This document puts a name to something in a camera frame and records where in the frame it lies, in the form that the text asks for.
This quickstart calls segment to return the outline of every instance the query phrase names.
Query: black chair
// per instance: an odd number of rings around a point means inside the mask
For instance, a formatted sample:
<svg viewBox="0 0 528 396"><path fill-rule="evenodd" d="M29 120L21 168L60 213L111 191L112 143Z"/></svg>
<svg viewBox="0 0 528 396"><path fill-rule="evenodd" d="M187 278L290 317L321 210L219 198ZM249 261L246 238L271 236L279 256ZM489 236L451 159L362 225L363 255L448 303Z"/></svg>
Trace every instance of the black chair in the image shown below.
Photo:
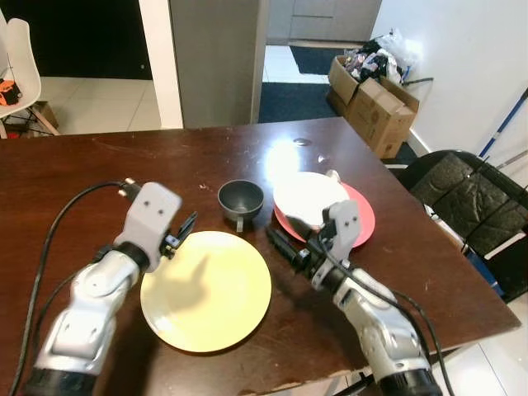
<svg viewBox="0 0 528 396"><path fill-rule="evenodd" d="M441 182L435 185L434 178ZM528 231L528 192L525 188L474 154L457 150L441 150L420 157L401 172L398 179L478 254L504 290L504 300L515 299L528 290L527 237L489 261L483 258L522 229ZM490 196L493 195L501 200L492 202ZM460 215L468 208L478 212L475 200L484 201L483 206L488 205L485 213ZM497 226L506 223L511 227L501 229Z"/></svg>

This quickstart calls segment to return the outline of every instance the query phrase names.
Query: gray cabinet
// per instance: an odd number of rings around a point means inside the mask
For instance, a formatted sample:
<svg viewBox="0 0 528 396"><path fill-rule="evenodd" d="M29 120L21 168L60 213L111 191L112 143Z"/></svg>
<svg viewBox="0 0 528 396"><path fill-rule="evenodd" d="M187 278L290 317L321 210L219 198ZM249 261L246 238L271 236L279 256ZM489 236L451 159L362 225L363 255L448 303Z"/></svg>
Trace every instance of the gray cabinet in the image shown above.
<svg viewBox="0 0 528 396"><path fill-rule="evenodd" d="M298 17L333 17L336 0L295 0L294 15Z"/></svg>
<svg viewBox="0 0 528 396"><path fill-rule="evenodd" d="M381 0L270 0L267 42L366 41L380 4Z"/></svg>

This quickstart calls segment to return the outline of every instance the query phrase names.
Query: white wall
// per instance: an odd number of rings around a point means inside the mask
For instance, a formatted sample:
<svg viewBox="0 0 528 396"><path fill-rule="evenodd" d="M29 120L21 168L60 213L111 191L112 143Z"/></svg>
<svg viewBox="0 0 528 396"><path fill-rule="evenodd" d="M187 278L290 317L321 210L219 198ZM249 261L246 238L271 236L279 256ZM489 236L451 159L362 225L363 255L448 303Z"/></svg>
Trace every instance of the white wall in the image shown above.
<svg viewBox="0 0 528 396"><path fill-rule="evenodd" d="M409 86L421 100L413 131L431 151L478 154L528 86L526 0L383 0L372 33L398 27L422 44L423 59ZM528 149L528 101L489 151L499 163ZM528 157L503 168L528 184Z"/></svg>
<svg viewBox="0 0 528 396"><path fill-rule="evenodd" d="M182 128L182 106L168 0L139 0L162 128Z"/></svg>

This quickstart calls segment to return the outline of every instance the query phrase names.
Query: gray wall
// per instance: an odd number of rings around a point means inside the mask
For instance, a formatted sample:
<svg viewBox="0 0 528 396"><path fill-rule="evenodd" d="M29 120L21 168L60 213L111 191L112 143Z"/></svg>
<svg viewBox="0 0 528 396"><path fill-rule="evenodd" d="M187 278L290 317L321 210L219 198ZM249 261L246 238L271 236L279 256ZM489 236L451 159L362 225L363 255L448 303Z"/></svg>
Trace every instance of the gray wall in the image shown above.
<svg viewBox="0 0 528 396"><path fill-rule="evenodd" d="M243 125L258 113L252 95L260 94L264 63L262 1L170 0L185 127ZM267 23L267 7L263 17Z"/></svg>

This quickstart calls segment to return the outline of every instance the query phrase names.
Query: dark brown table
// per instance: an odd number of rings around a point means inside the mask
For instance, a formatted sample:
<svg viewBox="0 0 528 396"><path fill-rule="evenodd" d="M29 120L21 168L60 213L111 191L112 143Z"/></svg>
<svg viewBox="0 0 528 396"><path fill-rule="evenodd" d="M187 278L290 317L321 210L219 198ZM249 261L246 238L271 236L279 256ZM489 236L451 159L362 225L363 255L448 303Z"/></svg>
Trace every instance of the dark brown table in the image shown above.
<svg viewBox="0 0 528 396"><path fill-rule="evenodd" d="M307 146L293 140L309 139ZM376 216L373 236L352 261L391 288L416 299L450 349L519 325L421 206L375 158L342 118L206 130L60 136L0 142L0 393L12 381L26 306L47 228L77 192L97 182L133 177L176 191L184 204L179 225L193 210L196 231L233 233L216 199L232 178L260 184L262 212L244 238L270 268L271 304L260 326L227 351L194 355L169 347L141 313L139 287L117 315L118 329L100 395L239 395L318 380L366 365L351 325L324 293L316 293L267 242L272 218L271 181L292 169L337 169L362 192ZM120 232L129 204L107 189L68 214L49 255L40 304L66 276ZM68 302L65 290L45 328Z"/></svg>

